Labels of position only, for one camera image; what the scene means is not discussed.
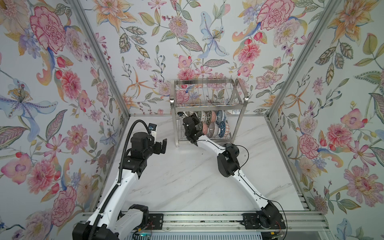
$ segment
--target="black cable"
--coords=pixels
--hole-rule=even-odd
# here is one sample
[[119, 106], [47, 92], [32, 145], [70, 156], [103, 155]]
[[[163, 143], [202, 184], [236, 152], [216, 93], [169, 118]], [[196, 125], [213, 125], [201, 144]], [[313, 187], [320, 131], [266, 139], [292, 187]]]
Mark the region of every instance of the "black cable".
[[[258, 195], [258, 194], [255, 192], [255, 190], [253, 190], [253, 188], [251, 188], [251, 186], [249, 186], [249, 184], [244, 180], [244, 178], [240, 175], [240, 173], [239, 173], [238, 175], [239, 175], [239, 177], [241, 177], [241, 179], [248, 185], [248, 187], [249, 187], [250, 189], [252, 189], [253, 193], [256, 194], [258, 197], [260, 197], [260, 198], [262, 198], [262, 199], [265, 199], [265, 200], [267, 200], [267, 201], [277, 202], [277, 201], [274, 201], [274, 200], [266, 199], [266, 198], [264, 198], [264, 197]], [[283, 214], [284, 214], [284, 217], [285, 217], [285, 227], [286, 227], [286, 230], [285, 230], [285, 235], [284, 235], [284, 238], [283, 238], [283, 240], [284, 240], [285, 237], [287, 236], [287, 233], [288, 233], [288, 222], [287, 222], [287, 217], [285, 216], [284, 208], [281, 206], [281, 204], [280, 204], [279, 202], [277, 202], [277, 203], [280, 205], [281, 210], [283, 211]]]
[[124, 147], [122, 149], [121, 160], [120, 160], [120, 164], [119, 164], [118, 183], [113, 187], [113, 189], [111, 190], [111, 192], [108, 194], [107, 198], [105, 199], [104, 204], [100, 208], [99, 214], [97, 215], [97, 217], [95, 219], [95, 222], [93, 223], [93, 226], [92, 226], [91, 231], [89, 233], [88, 240], [92, 240], [93, 239], [94, 234], [96, 232], [97, 225], [99, 224], [99, 221], [101, 219], [101, 214], [104, 213], [104, 210], [107, 207], [109, 200], [112, 198], [112, 196], [113, 196], [114, 192], [116, 191], [116, 189], [120, 186], [121, 179], [122, 179], [122, 170], [123, 170], [122, 165], [123, 165], [123, 161], [124, 161], [124, 158], [125, 158], [127, 146], [128, 146], [128, 143], [129, 143], [129, 139], [131, 138], [131, 134], [132, 134], [133, 128], [139, 122], [141, 122], [144, 125], [144, 127], [147, 130], [148, 134], [151, 134], [151, 131], [148, 129], [147, 124], [143, 120], [139, 119], [139, 120], [136, 120], [136, 121], [133, 122], [131, 128], [129, 129], [127, 138], [125, 139]]

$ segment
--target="pink flower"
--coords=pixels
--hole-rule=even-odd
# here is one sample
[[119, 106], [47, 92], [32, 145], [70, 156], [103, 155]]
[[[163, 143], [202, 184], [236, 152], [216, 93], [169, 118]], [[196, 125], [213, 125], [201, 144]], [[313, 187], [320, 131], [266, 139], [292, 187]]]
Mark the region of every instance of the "pink flower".
[[81, 91], [80, 78], [70, 70], [65, 71], [61, 77], [61, 87], [67, 97], [76, 99]]
[[45, 239], [51, 230], [51, 213], [47, 211], [37, 211], [31, 214], [23, 232], [25, 240]]
[[328, 127], [327, 137], [336, 147], [346, 147], [352, 141], [352, 132], [341, 123], [331, 124]]
[[38, 194], [44, 192], [53, 182], [55, 166], [52, 161], [43, 159], [37, 162], [31, 170], [31, 177], [28, 178], [29, 192]]
[[313, 133], [317, 127], [317, 120], [306, 117], [300, 122], [300, 129], [304, 134], [313, 136]]
[[188, 100], [189, 100], [189, 93], [185, 92], [184, 90], [176, 91], [176, 102], [178, 104], [186, 103]]
[[9, 161], [1, 168], [1, 172], [12, 179], [12, 182], [22, 184], [31, 170], [31, 159], [28, 154], [23, 154], [19, 159]]
[[295, 4], [291, 0], [267, 0], [257, 15], [256, 23], [261, 23], [260, 29], [277, 28], [288, 20], [294, 7]]
[[278, 67], [280, 67], [280, 65], [281, 65], [281, 57], [274, 58], [273, 59], [273, 67], [278, 68]]
[[160, 9], [160, 5], [164, 5], [166, 4], [167, 2], [165, 1], [161, 1], [161, 0], [151, 0], [152, 2], [149, 2], [148, 5], [150, 6], [153, 6], [151, 7], [151, 9], [157, 7], [158, 9]]
[[67, 27], [65, 31], [65, 46], [78, 61], [81, 61], [83, 57], [83, 42], [77, 31], [71, 27]]
[[52, 137], [52, 143], [53, 144], [50, 144], [50, 143], [47, 143], [45, 146], [51, 150], [49, 150], [48, 152], [45, 152], [44, 153], [44, 157], [52, 154], [52, 158], [56, 157], [56, 153], [57, 152], [61, 152], [61, 149], [59, 149], [59, 146], [64, 142], [64, 139], [61, 139], [61, 134], [59, 134], [58, 138], [57, 138], [57, 141], [56, 141], [56, 137], [53, 136]]
[[91, 67], [91, 74], [94, 78], [98, 78], [99, 77], [99, 74], [97, 73], [97, 71]]
[[359, 203], [362, 203], [362, 197], [364, 197], [365, 204], [370, 207], [374, 207], [375, 203], [384, 203], [383, 195], [380, 194], [384, 189], [384, 185], [379, 182], [375, 182], [378, 179], [376, 174], [368, 176], [369, 168], [367, 165], [353, 166], [352, 171], [348, 169], [344, 170], [344, 178], [349, 181], [347, 184], [347, 195], [356, 197]]
[[348, 114], [344, 115], [340, 121], [350, 129], [359, 129], [364, 127], [364, 123], [362, 122], [362, 115], [358, 108], [355, 108]]
[[87, 130], [83, 128], [82, 124], [77, 125], [77, 127], [72, 126], [71, 130], [67, 132], [69, 137], [64, 138], [64, 141], [66, 142], [66, 148], [68, 150], [72, 149], [72, 154], [77, 154], [79, 149], [88, 146]]
[[195, 73], [191, 68], [184, 68], [180, 70], [177, 76], [179, 77], [179, 80], [190, 80], [195, 77]]
[[267, 71], [263, 76], [256, 77], [256, 88], [263, 89], [271, 86], [275, 82], [279, 81], [283, 77], [282, 74], [275, 74], [272, 71]]
[[237, 71], [237, 73], [240, 75], [240, 74], [243, 74], [243, 76], [245, 77], [248, 77], [249, 74], [251, 73], [251, 70], [253, 69], [253, 66], [254, 64], [251, 63], [251, 64], [243, 64], [240, 69]]
[[351, 145], [347, 144], [347, 146], [349, 147], [349, 149], [356, 153], [355, 155], [353, 155], [353, 158], [356, 159], [357, 157], [360, 157], [360, 160], [367, 166], [367, 163], [371, 164], [372, 166], [375, 166], [376, 163], [372, 160], [370, 160], [368, 157], [375, 157], [375, 154], [373, 153], [364, 153], [368, 148], [369, 146], [368, 145], [364, 145], [362, 146], [361, 148], [359, 148], [359, 141], [355, 141], [355, 147], [352, 147]]
[[316, 139], [310, 135], [304, 134], [299, 138], [300, 151], [309, 159], [314, 159], [319, 155], [317, 149], [319, 145], [316, 143]]
[[192, 59], [187, 58], [186, 56], [179, 56], [179, 68], [187, 68], [191, 65]]
[[176, 16], [169, 21], [168, 24], [171, 32], [176, 36], [182, 37], [188, 32], [187, 22], [180, 16]]
[[250, 63], [260, 56], [260, 52], [261, 50], [259, 45], [251, 43], [245, 45], [245, 47], [241, 49], [238, 59], [241, 63]]
[[85, 90], [81, 91], [81, 94], [79, 95], [79, 105], [80, 109], [86, 112], [86, 108], [89, 108], [92, 104], [90, 99], [88, 98], [88, 94]]
[[53, 225], [60, 227], [70, 218], [75, 207], [76, 197], [76, 190], [72, 186], [59, 192], [51, 211]]
[[35, 7], [35, 15], [30, 17], [33, 33], [43, 48], [48, 47], [57, 54], [65, 44], [65, 31], [60, 18], [46, 7]]
[[91, 110], [91, 118], [95, 122], [100, 120], [101, 119], [101, 111], [99, 111], [99, 110]]
[[99, 102], [103, 103], [103, 106], [106, 107], [108, 104], [108, 84], [107, 81], [104, 79], [102, 83], [96, 84], [97, 88], [97, 96], [96, 99], [99, 100]]
[[104, 36], [99, 37], [99, 33], [95, 33], [95, 36], [96, 36], [97, 41], [98, 41], [99, 43], [107, 43], [107, 42], [103, 41], [103, 40], [105, 40], [105, 37], [104, 37]]
[[275, 30], [275, 37], [273, 38], [274, 45], [281, 45], [291, 40], [297, 33], [300, 27], [300, 22], [296, 19], [290, 19], [280, 25]]
[[200, 69], [196, 68], [196, 71], [197, 71], [196, 76], [201, 75], [204, 77], [204, 73], [208, 73], [209, 75], [211, 75], [211, 73], [209, 72], [212, 72], [212, 69], [208, 69], [208, 67], [201, 66]]

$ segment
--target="white marble surface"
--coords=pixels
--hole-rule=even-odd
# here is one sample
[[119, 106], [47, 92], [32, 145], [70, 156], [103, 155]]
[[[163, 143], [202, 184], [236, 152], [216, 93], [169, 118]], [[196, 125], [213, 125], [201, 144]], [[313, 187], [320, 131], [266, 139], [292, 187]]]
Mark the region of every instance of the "white marble surface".
[[[128, 194], [125, 206], [142, 204], [148, 206], [150, 211], [254, 209], [238, 185], [220, 174], [215, 156], [189, 142], [175, 146], [171, 117], [131, 117], [124, 140], [131, 124], [137, 119], [157, 124], [157, 141], [167, 138], [168, 145], [165, 154], [153, 154], [148, 159], [148, 166]], [[236, 120], [237, 117], [229, 118], [232, 128]], [[134, 129], [134, 132], [139, 131], [144, 131], [142, 124], [137, 124]], [[260, 193], [280, 202], [284, 210], [303, 210], [263, 117], [244, 117], [235, 144], [248, 149], [250, 158], [242, 169]], [[123, 145], [119, 148], [106, 188], [110, 188], [118, 172]], [[240, 147], [240, 165], [247, 159], [246, 155], [247, 152]]]

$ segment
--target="wall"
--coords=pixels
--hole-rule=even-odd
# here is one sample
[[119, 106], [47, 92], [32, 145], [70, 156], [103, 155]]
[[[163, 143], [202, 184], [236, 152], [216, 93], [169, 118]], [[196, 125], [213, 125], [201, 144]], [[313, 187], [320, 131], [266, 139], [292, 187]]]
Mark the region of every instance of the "wall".
[[126, 120], [65, 0], [0, 0], [0, 43], [0, 239], [68, 239]]
[[241, 78], [250, 92], [247, 113], [265, 113], [326, 3], [82, 2], [94, 31], [106, 36], [105, 57], [133, 114], [169, 114], [171, 80], [231, 76]]
[[337, 239], [384, 237], [382, 1], [339, 6], [272, 123]]

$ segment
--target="dish rack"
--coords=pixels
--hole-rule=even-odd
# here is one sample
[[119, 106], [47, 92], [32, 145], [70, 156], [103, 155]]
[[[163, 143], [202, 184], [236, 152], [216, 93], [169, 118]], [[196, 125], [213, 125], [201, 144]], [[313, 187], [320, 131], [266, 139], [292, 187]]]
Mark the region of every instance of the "dish rack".
[[211, 138], [215, 142], [233, 143], [248, 104], [249, 95], [239, 79], [174, 80], [171, 83], [170, 106], [176, 147], [179, 141], [188, 141], [178, 112], [241, 110], [235, 129], [226, 137]]

